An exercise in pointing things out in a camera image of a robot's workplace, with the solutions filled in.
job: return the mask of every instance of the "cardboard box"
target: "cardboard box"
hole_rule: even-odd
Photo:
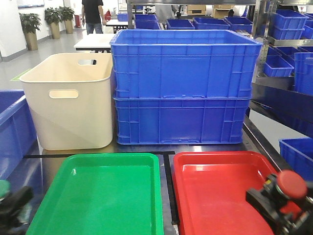
[[[206,10],[205,5],[187,5],[187,10],[192,11],[192,10]]]
[[[192,10],[192,11],[187,11],[188,16],[204,16],[205,15],[205,10]]]
[[[232,9],[234,5],[214,5],[212,16],[215,19],[222,19],[228,16],[228,11]]]

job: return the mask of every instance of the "green plastic tray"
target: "green plastic tray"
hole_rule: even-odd
[[[163,235],[157,156],[78,154],[67,158],[27,235]]]

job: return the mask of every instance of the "person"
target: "person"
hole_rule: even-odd
[[[156,16],[159,23],[166,24],[167,19],[175,19],[175,13],[177,12],[176,5],[156,5]]]
[[[83,22],[86,21],[87,34],[93,33],[94,30],[96,33],[103,33],[102,25],[106,25],[107,21],[103,14],[102,0],[82,0],[82,5],[82,18]]]

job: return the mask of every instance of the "cream plastic bin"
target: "cream plastic bin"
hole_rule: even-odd
[[[110,53],[62,53],[21,76],[44,149],[101,148],[112,141],[111,70]]]

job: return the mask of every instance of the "red plastic tray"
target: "red plastic tray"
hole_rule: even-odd
[[[273,235],[246,202],[246,190],[261,189],[277,173],[261,154],[179,153],[174,171],[181,235]]]

